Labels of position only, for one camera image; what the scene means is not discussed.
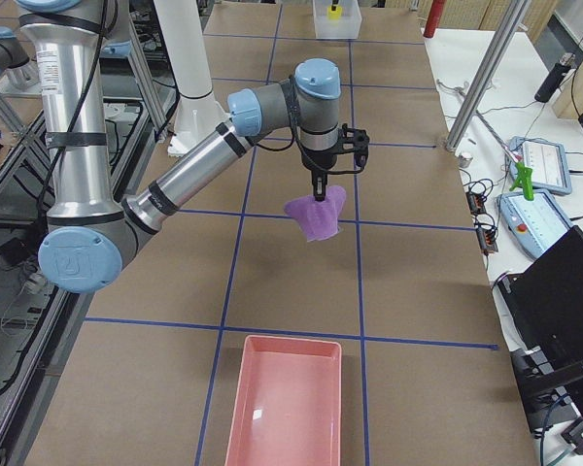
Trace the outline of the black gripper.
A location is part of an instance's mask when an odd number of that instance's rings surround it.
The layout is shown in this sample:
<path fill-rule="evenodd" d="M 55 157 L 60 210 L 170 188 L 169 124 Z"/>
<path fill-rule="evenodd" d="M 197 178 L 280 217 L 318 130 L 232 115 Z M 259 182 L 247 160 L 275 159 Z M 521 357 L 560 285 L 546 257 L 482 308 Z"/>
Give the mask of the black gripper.
<path fill-rule="evenodd" d="M 304 149 L 302 164 L 311 171 L 315 200 L 326 200 L 327 172 L 334 167 L 338 156 L 329 150 Z"/>

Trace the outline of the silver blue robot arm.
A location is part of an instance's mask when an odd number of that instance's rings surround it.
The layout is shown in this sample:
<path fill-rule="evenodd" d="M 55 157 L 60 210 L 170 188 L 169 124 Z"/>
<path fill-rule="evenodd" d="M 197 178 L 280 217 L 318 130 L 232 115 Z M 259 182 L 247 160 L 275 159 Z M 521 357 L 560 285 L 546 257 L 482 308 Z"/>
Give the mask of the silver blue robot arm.
<path fill-rule="evenodd" d="M 212 82 L 198 10 L 192 1 L 155 5 L 180 91 L 177 118 L 193 148 L 139 195 L 116 201 L 98 61 L 106 46 L 130 41 L 125 1 L 22 1 L 23 32 L 38 60 L 54 191 L 45 210 L 48 235 L 38 262 L 60 288 L 89 293 L 112 283 L 142 247 L 191 197 L 269 133 L 288 128 L 313 192 L 290 201 L 286 213 L 308 240 L 337 234 L 343 188 L 329 185 L 342 142 L 340 75 L 323 58 L 300 63 L 282 82 L 244 89 L 228 97 L 228 109 L 212 96 Z"/>

